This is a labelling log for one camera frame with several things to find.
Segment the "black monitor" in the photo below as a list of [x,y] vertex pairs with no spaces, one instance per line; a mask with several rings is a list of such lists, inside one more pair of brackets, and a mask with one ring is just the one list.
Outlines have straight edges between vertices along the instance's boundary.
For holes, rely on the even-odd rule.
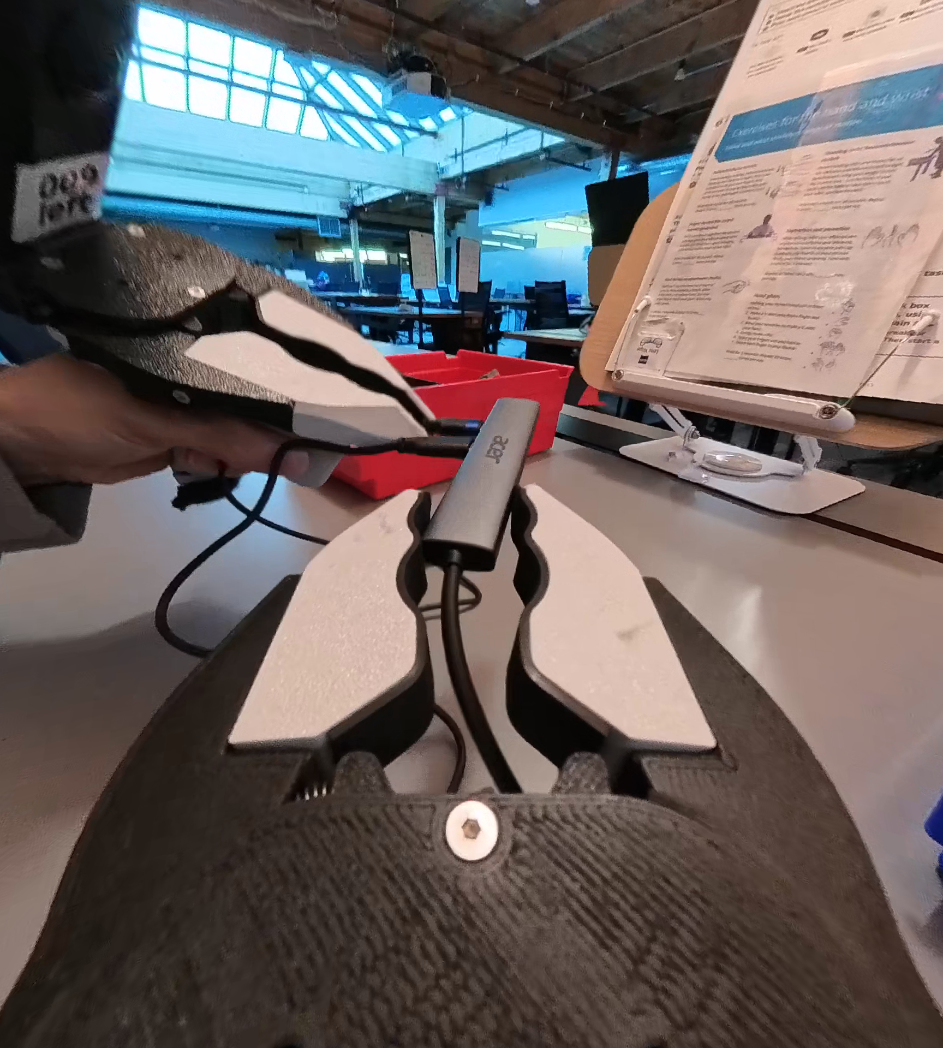
[[648,208],[646,171],[584,187],[592,247],[623,245]]

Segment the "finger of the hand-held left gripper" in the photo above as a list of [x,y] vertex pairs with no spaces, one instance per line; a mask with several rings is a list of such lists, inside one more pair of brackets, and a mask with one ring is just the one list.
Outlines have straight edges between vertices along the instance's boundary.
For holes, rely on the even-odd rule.
[[356,425],[355,415],[369,409],[376,412],[374,427],[383,427],[386,418],[401,418],[405,427],[436,425],[401,373],[344,319],[278,289],[258,294],[255,310],[269,341],[308,372],[298,381],[305,401],[330,403],[347,425]]
[[427,436],[427,423],[401,403],[399,386],[383,390],[298,361],[279,343],[251,332],[197,339],[187,358],[281,397],[293,413],[297,436],[321,440],[396,440]]

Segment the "wooden document stand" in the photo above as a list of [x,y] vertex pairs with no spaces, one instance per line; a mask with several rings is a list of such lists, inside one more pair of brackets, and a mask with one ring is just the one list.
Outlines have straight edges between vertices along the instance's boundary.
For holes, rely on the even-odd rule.
[[[610,361],[622,346],[626,314],[635,313],[642,303],[640,281],[656,243],[664,241],[677,190],[678,185],[671,187],[648,204],[628,244],[595,248],[589,260],[589,289],[597,312],[583,343],[583,379],[598,391],[649,403],[674,425],[666,437],[633,444],[626,450],[627,457],[740,502],[776,514],[810,516],[864,492],[857,479],[819,468],[819,440],[881,451],[914,450],[943,441],[943,427],[875,416],[864,410],[853,416],[826,400],[692,383],[654,371],[616,376],[617,367]],[[789,434],[798,442],[803,460],[729,450],[711,439],[692,438],[684,418],[687,411]]]

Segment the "blue header exercise sheet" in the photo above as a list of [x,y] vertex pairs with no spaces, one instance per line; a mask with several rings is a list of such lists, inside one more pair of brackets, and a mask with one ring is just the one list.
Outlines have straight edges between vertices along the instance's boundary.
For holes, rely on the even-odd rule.
[[656,272],[666,377],[851,394],[943,236],[943,44],[734,114]]

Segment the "person's left hand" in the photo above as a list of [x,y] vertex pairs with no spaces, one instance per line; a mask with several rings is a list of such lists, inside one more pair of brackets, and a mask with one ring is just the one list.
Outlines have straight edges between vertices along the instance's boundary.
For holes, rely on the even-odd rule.
[[110,485],[167,468],[266,474],[283,441],[261,425],[138,400],[68,355],[0,369],[0,457],[24,487]]

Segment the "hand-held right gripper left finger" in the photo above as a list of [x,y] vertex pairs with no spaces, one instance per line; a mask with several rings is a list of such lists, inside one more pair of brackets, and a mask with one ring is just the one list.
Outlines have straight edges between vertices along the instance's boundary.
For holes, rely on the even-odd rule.
[[401,492],[309,563],[231,727],[233,749],[398,758],[425,734],[431,509],[427,492]]

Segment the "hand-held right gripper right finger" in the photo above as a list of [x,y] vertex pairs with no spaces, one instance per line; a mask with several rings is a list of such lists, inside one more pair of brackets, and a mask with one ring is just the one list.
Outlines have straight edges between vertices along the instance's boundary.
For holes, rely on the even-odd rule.
[[546,758],[710,754],[717,746],[687,672],[636,566],[538,484],[510,514],[523,610],[506,709]]

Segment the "grey desk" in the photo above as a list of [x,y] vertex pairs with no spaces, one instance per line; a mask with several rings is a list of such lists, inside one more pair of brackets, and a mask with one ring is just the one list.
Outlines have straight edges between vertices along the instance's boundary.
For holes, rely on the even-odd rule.
[[[663,583],[795,724],[856,820],[943,1010],[943,563],[770,517],[557,441],[540,485]],[[159,638],[165,583],[234,526],[160,474],[93,492],[76,545],[0,565],[0,1004],[87,815],[193,662]]]

